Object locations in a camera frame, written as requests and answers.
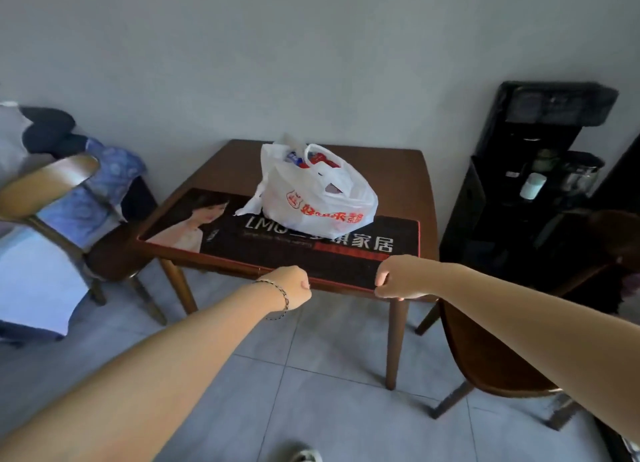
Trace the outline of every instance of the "hand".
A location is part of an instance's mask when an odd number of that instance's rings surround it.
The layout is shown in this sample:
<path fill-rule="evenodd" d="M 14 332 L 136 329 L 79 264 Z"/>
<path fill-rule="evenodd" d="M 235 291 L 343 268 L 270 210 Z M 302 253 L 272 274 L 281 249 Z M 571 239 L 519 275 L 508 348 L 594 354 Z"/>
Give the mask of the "hand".
<path fill-rule="evenodd" d="M 262 275 L 258 280 L 271 280 L 281 286 L 289 297 L 289 309 L 300 307 L 311 298 L 309 277 L 300 267 L 280 267 Z"/>
<path fill-rule="evenodd" d="M 376 295 L 404 300 L 431 294 L 429 286 L 441 271 L 440 262 L 412 255 L 389 256 L 378 267 Z"/>

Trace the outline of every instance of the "wooden table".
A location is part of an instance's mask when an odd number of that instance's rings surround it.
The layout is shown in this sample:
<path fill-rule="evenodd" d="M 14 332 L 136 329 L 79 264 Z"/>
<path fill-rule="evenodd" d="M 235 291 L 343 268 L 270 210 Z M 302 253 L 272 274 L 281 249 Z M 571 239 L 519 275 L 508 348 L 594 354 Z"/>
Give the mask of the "wooden table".
<path fill-rule="evenodd" d="M 262 144 L 263 142 L 244 140 L 228 142 L 156 209 L 141 225 L 139 234 L 146 231 L 192 187 L 252 196 L 262 178 L 260 168 L 260 147 Z M 327 145 L 326 147 L 353 165 L 369 181 L 378 195 L 378 214 L 420 221 L 420 255 L 423 258 L 436 260 L 438 258 L 436 215 L 433 207 L 431 183 L 422 152 L 419 150 L 338 145 Z M 187 314 L 196 312 L 198 307 L 184 274 L 179 268 L 180 266 L 245 278 L 257 278 L 266 272 L 264 269 L 232 264 L 212 256 L 202 255 L 202 258 L 196 261 L 191 253 L 151 243 L 137 243 L 135 248 L 160 259 L 164 272 Z M 348 287 L 312 284 L 312 288 L 375 299 L 373 294 Z M 397 369 L 408 310 L 408 301 L 391 300 L 389 305 L 387 380 L 385 383 L 389 390 L 396 387 Z"/>

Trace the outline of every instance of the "floor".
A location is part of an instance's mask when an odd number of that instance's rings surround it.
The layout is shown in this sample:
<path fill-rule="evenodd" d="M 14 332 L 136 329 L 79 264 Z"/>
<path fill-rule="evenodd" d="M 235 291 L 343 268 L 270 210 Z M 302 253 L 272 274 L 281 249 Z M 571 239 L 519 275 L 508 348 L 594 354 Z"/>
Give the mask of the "floor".
<path fill-rule="evenodd" d="M 186 270 L 199 306 L 245 280 Z M 170 322 L 184 313 L 158 264 L 141 279 Z M 0 346 L 0 435 L 27 420 L 126 348 L 160 327 L 123 285 L 103 307 L 85 299 L 60 342 Z M 440 323 L 413 328 L 430 304 L 412 304 L 397 390 L 383 387 L 388 304 L 315 292 L 279 321 L 262 321 L 237 348 L 158 461 L 286 462 L 309 444 L 325 462 L 609 462 L 593 419 L 561 432 L 543 426 L 553 399 L 471 393 L 439 420 L 434 406 L 462 381 Z"/>

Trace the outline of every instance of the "chair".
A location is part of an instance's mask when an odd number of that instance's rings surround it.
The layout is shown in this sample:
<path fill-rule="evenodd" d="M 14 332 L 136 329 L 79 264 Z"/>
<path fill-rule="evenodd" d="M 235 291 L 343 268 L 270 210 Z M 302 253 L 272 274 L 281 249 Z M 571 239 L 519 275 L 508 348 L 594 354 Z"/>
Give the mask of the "chair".
<path fill-rule="evenodd" d="M 592 264 L 553 289 L 551 294 L 564 296 L 614 265 L 640 272 L 639 216 L 622 211 L 598 211 L 589 216 L 582 235 L 591 251 Z M 465 380 L 431 410 L 432 418 L 440 417 L 475 388 L 507 398 L 543 397 L 561 392 L 500 339 L 443 299 L 436 301 L 416 328 L 416 334 L 423 335 L 438 319 L 442 319 L 447 343 Z M 564 393 L 560 405 L 545 422 L 555 430 L 560 430 L 582 409 Z"/>
<path fill-rule="evenodd" d="M 98 160 L 91 155 L 74 155 L 6 184 L 0 189 L 0 221 L 30 226 L 57 244 L 76 262 L 82 261 L 91 273 L 90 291 L 99 305 L 106 304 L 101 287 L 103 281 L 127 281 L 142 298 L 149 314 L 164 326 L 167 323 L 164 314 L 137 277 L 151 258 L 141 256 L 129 247 L 136 223 L 121 222 L 88 252 L 84 252 L 36 216 L 38 211 L 75 187 L 84 187 L 103 207 L 115 212 L 106 199 L 85 184 L 99 168 Z"/>

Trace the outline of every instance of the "desk mat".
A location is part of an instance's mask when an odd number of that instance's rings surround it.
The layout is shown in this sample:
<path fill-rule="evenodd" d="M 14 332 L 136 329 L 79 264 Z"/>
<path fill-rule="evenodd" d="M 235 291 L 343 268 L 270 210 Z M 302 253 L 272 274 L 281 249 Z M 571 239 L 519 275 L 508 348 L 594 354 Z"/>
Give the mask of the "desk mat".
<path fill-rule="evenodd" d="M 375 288 L 382 260 L 420 255 L 420 223 L 412 219 L 376 216 L 373 223 L 328 240 L 261 214 L 234 216 L 249 199 L 190 189 L 138 240 L 265 269 L 298 265 L 311 279 L 368 291 Z"/>

